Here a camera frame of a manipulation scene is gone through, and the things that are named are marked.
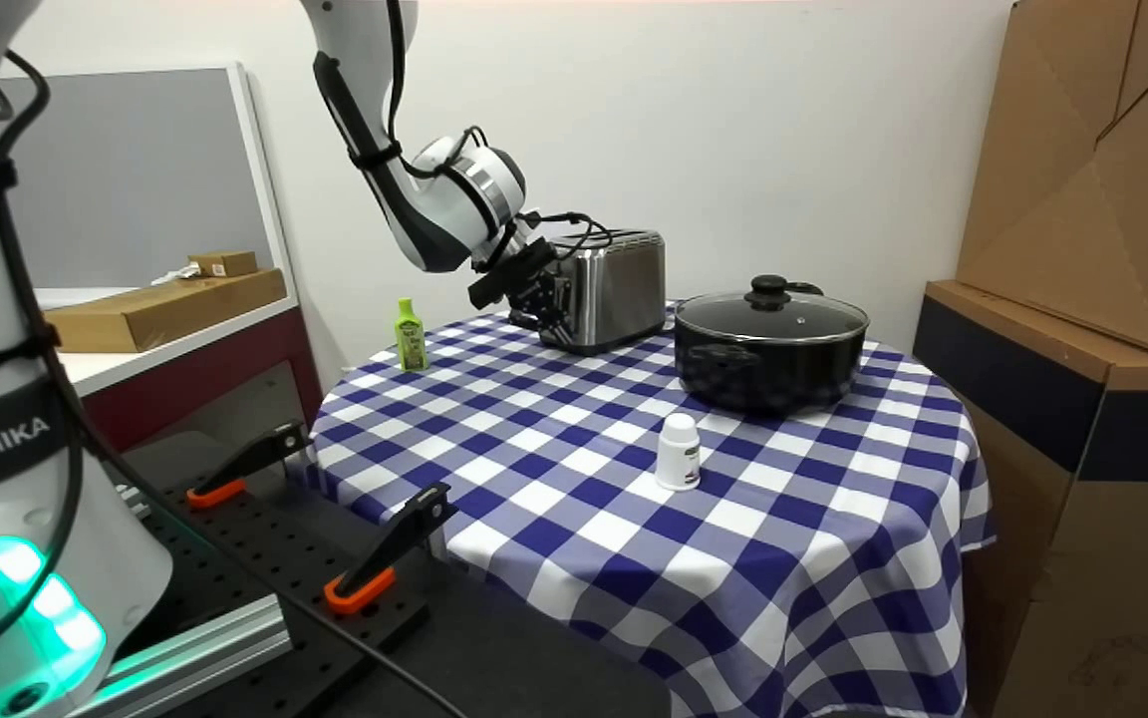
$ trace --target toaster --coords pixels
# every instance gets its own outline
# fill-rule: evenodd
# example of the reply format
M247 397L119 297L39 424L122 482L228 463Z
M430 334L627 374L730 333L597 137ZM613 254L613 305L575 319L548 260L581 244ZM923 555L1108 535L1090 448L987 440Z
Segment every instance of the toaster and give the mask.
M548 238L557 250L553 319L538 338L568 357L595 357L640 334L664 319L664 246L656 232L608 232Z

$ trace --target gingham tablecloth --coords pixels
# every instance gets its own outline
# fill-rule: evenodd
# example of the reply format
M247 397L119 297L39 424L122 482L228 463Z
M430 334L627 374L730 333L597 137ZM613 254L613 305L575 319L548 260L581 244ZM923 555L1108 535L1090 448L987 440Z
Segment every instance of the gingham tablecloth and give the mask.
M987 488L960 402L866 349L831 410L746 424L685 401L668 334L575 359L472 317L433 366L348 371L316 419L317 490L386 520L445 482L445 549L654 669L681 713L960 713L960 549ZM702 427L698 490L654 435Z

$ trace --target pot lid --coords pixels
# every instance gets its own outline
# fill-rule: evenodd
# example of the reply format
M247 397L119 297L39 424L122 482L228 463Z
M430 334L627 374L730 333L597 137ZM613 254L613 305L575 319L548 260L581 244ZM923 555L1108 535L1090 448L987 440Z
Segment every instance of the pot lid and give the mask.
M676 309L676 325L722 338L831 342L870 326L851 305L827 301L807 285L755 277L746 297L698 297Z

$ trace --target white bottle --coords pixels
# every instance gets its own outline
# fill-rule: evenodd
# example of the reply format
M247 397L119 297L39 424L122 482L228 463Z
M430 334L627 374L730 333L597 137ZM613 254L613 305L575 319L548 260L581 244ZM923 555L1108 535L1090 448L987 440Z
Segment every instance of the white bottle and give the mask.
M692 415L668 415L656 432L654 474L668 490L692 490L702 480L702 443Z

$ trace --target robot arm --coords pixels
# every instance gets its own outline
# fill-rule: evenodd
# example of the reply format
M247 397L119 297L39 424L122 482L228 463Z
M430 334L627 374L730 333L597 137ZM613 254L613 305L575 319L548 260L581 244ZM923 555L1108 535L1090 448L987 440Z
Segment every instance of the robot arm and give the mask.
M393 141L414 0L302 0L302 8L317 46L324 103L407 260L454 273L460 260L490 268L504 254L527 202L519 164L472 127L433 141L409 164Z

